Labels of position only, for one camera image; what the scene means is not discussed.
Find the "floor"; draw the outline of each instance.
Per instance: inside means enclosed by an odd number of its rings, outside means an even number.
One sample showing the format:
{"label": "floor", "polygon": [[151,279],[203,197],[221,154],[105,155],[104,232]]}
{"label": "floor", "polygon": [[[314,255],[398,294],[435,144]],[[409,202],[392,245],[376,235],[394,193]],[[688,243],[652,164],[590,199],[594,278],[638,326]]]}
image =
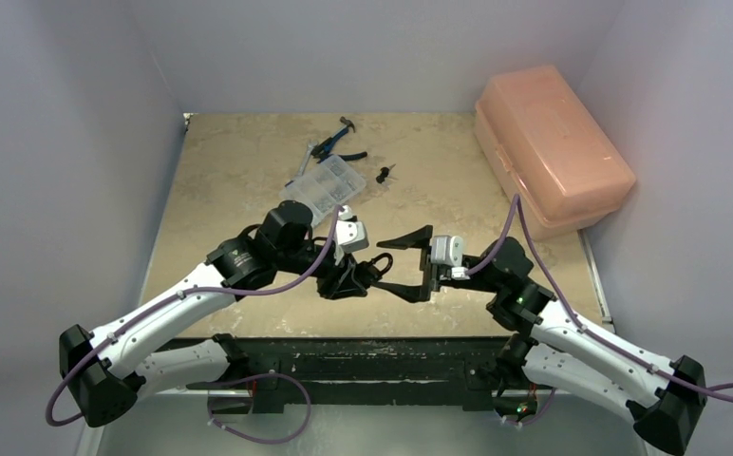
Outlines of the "floor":
{"label": "floor", "polygon": [[[340,126],[340,114],[201,114],[191,119],[179,168],[162,219],[144,299],[182,279],[208,252],[245,226],[259,223],[279,202],[309,140]],[[352,199],[371,244],[425,224],[435,234],[460,235],[466,253],[478,255],[498,236],[509,201],[472,132],[472,113],[349,115],[357,131],[334,149],[366,150],[352,166],[367,187]],[[395,164],[388,187],[374,178]],[[324,222],[317,228],[325,233]],[[519,224],[511,235],[523,239]],[[597,323],[599,301],[579,234],[549,239],[537,250],[571,304]],[[380,250],[370,247],[358,258]],[[416,252],[399,252],[386,280],[418,284]],[[535,269],[532,278],[546,281]],[[279,275],[275,285],[292,280]],[[288,293],[248,298],[198,321],[183,336],[460,336],[506,334],[485,304],[489,294],[443,290],[430,302],[408,304],[381,290],[365,298],[327,301],[309,280]]]}

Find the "gray wall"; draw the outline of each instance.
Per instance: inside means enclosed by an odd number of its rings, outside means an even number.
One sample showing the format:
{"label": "gray wall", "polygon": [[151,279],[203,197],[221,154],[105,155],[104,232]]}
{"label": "gray wall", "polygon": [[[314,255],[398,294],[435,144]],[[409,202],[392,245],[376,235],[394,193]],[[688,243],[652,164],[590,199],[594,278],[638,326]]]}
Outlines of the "gray wall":
{"label": "gray wall", "polygon": [[578,85],[623,0],[131,0],[186,112],[470,110],[487,78]]}
{"label": "gray wall", "polygon": [[81,425],[43,419],[57,337],[138,298],[182,118],[131,17],[0,0],[0,454],[72,454]]}
{"label": "gray wall", "polygon": [[[628,2],[580,96],[639,179],[591,230],[615,327],[732,381],[733,2]],[[689,454],[733,454],[733,406]]]}

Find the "orange plastic container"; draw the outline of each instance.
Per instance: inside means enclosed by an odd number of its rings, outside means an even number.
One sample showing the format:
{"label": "orange plastic container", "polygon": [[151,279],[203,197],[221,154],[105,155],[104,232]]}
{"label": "orange plastic container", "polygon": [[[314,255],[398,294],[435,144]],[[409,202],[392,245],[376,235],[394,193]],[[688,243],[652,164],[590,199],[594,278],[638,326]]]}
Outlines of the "orange plastic container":
{"label": "orange plastic container", "polygon": [[553,66],[490,79],[476,137],[534,239],[593,225],[624,201],[635,176]]}

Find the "pliers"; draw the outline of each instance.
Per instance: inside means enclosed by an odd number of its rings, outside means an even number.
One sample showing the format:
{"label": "pliers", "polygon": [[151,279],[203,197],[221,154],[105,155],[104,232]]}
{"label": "pliers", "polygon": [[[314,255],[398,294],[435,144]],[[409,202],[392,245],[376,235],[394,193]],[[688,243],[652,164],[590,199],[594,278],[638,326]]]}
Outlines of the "pliers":
{"label": "pliers", "polygon": [[[313,150],[311,150],[310,155],[314,157],[317,162],[322,162],[324,159],[330,156],[331,151],[333,150],[333,146],[338,143],[340,139],[344,135],[346,135],[349,130],[352,128],[352,131],[355,131],[355,124],[350,121],[349,119],[346,119],[344,116],[342,116],[341,119],[339,119],[339,122],[344,124],[344,126],[336,132],[335,135],[327,138],[326,140],[320,142],[316,147],[313,147]],[[340,155],[341,159],[345,162],[353,162],[356,160],[360,160],[367,156],[367,152],[360,152],[358,154],[350,154],[350,155]]]}

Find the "purple cable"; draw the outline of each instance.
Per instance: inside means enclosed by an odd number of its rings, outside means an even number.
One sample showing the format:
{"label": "purple cable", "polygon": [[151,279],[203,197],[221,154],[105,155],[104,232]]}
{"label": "purple cable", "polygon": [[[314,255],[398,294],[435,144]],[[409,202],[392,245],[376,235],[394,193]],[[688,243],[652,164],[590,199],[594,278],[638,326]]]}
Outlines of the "purple cable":
{"label": "purple cable", "polygon": [[[573,311],[573,309],[571,308],[571,305],[568,303],[568,299],[565,297],[565,294],[562,293],[562,290],[559,288],[559,285],[556,284],[556,280],[554,280],[554,276],[551,275],[551,272],[545,266],[545,262],[542,260],[539,253],[537,252],[537,249],[535,248],[535,242],[532,240],[532,236],[529,234],[529,227],[528,225],[526,225],[526,218],[523,215],[523,205],[520,203],[520,197],[517,194],[515,194],[512,197],[512,208],[510,209],[509,215],[506,218],[506,223],[503,226],[503,231],[501,232],[500,237],[498,238],[498,242],[496,242],[496,245],[493,247],[490,254],[487,255],[487,258],[485,258],[481,263],[476,265],[475,268],[472,268],[471,270],[469,270],[468,274],[472,275],[480,271],[484,266],[489,264],[491,260],[490,258],[494,257],[495,254],[498,253],[498,249],[500,249],[500,244],[503,242],[503,240],[506,239],[506,234],[508,233],[509,226],[512,223],[512,218],[515,216],[515,212],[514,212],[515,207],[517,207],[517,214],[520,216],[520,225],[523,227],[523,235],[526,237],[526,243],[529,245],[529,250],[532,251],[532,255],[535,257],[535,261],[537,262],[537,265],[539,265],[543,274],[548,279],[548,282],[551,284],[552,288],[554,288],[554,292],[559,297],[559,300],[562,303],[562,307],[565,309],[565,312],[568,314],[568,317],[571,319],[571,321],[574,323],[574,325],[577,328],[581,328],[582,324],[581,322],[579,322],[579,319],[576,316],[576,313]],[[651,371],[652,365],[644,361],[643,359],[635,356],[634,354],[629,353],[628,351],[621,349],[620,347],[616,346],[615,344],[606,340],[605,338],[601,337],[600,335],[594,333],[593,331],[587,330],[585,331],[585,334],[587,334],[588,337],[591,338],[592,340],[607,347],[608,349],[612,350],[613,352],[616,352],[620,354],[621,356],[624,356],[625,358],[629,359],[629,361],[643,367],[644,369]],[[722,383],[720,385],[714,385],[712,387],[704,388],[704,387],[699,387],[697,385],[693,385],[687,382],[686,380],[675,377],[674,375],[671,375],[670,373],[665,372],[663,370],[655,370],[654,373],[667,379],[669,382],[676,383],[677,385],[685,387],[699,394],[703,394],[705,396],[709,396],[714,399],[719,399],[721,401],[733,403],[733,395],[722,394],[720,392],[717,392],[721,390],[733,390],[733,383]]]}
{"label": "purple cable", "polygon": [[[338,217],[338,214],[342,211],[342,207],[338,204],[333,208],[333,222],[330,224],[330,230],[328,232],[328,237],[325,239],[325,245],[322,247],[322,251],[319,252],[319,256],[316,257],[316,259],[313,261],[313,263],[310,265],[308,270],[304,273],[302,273],[301,276],[297,277],[294,281],[287,283],[285,285],[279,286],[277,288],[272,288],[270,290],[236,290],[233,288],[220,288],[220,287],[196,287],[196,288],[189,288],[183,290],[184,295],[194,295],[196,293],[220,293],[224,295],[238,295],[238,296],[268,296],[268,295],[277,295],[279,293],[283,293],[287,290],[290,290],[291,288],[299,285],[303,281],[305,281],[306,278],[310,277],[310,275],[313,274],[314,271],[319,267],[320,264],[322,264],[322,260],[325,258],[325,256],[328,254],[330,247],[333,243],[333,237],[335,236],[335,230],[336,230],[336,223],[335,220]],[[144,312],[139,313],[134,318],[130,318],[129,321],[124,323],[120,328],[118,328],[117,331],[115,331],[115,336],[121,336],[125,334],[129,329],[134,328],[138,323],[140,323],[143,319],[147,318],[151,314],[159,311],[163,307],[167,306],[168,304],[171,304],[174,301],[180,300],[180,297],[176,294],[172,294],[166,298],[164,298],[162,301],[158,302],[157,304],[154,304],[153,306],[146,309]],[[78,363],[76,363],[76,366],[73,367],[67,374],[65,374],[65,378],[62,379],[62,382],[59,384],[58,387],[53,391],[53,394],[51,394],[50,399],[47,400],[47,405],[45,407],[45,421],[50,425],[54,427],[59,426],[66,426],[70,423],[73,423],[74,421],[81,418],[83,415],[81,413],[77,413],[69,418],[65,418],[64,420],[57,420],[53,418],[53,406],[56,405],[57,399],[59,399],[59,396],[62,395],[62,392],[67,388],[67,385],[70,384],[71,381],[73,381],[73,378],[81,372],[86,364],[93,359],[93,357],[98,356],[99,353],[105,349],[111,341],[109,339],[104,339],[101,341],[94,349],[92,349],[84,358],[80,359]]]}
{"label": "purple cable", "polygon": [[283,380],[288,380],[289,382],[293,383],[300,392],[302,392],[302,395],[305,396],[305,419],[302,421],[302,424],[299,425],[297,430],[292,432],[291,434],[281,437],[279,439],[262,439],[260,437],[253,437],[248,434],[244,434],[243,432],[239,430],[235,430],[231,427],[227,427],[227,425],[221,423],[216,419],[216,417],[213,414],[213,410],[210,407],[210,399],[207,400],[207,414],[210,416],[210,422],[208,425],[214,425],[217,428],[221,430],[226,430],[227,432],[237,435],[238,437],[242,439],[246,439],[250,442],[255,442],[256,444],[262,444],[262,445],[280,445],[285,444],[286,442],[289,442],[293,439],[295,439],[299,434],[301,434],[305,428],[308,427],[308,423],[310,422],[310,394],[308,394],[308,390],[305,389],[305,387],[302,386],[299,381],[293,377],[289,377],[288,375],[285,375],[283,373],[259,373],[258,375],[252,375],[251,377],[241,378],[238,380],[233,380],[230,382],[214,382],[210,383],[210,385],[214,387],[220,387],[220,388],[228,388],[228,387],[234,387],[235,385],[241,385],[245,383],[249,383],[255,380],[260,380],[263,378],[282,378]]}
{"label": "purple cable", "polygon": [[493,245],[492,250],[490,250],[490,253],[487,254],[487,256],[484,257],[484,259],[477,265],[473,266],[472,268],[467,270],[467,275],[471,276],[478,271],[484,269],[486,265],[490,264],[490,261],[495,258],[495,255],[498,254],[498,250],[500,250],[500,246],[503,245],[503,241],[506,240],[506,235],[509,234],[509,228],[512,227],[512,220],[515,218],[515,207],[520,204],[520,195],[515,193],[515,195],[512,197],[512,202],[509,206],[509,213],[506,215],[506,223],[503,224],[503,230],[500,232],[500,237],[495,242],[495,245]]}

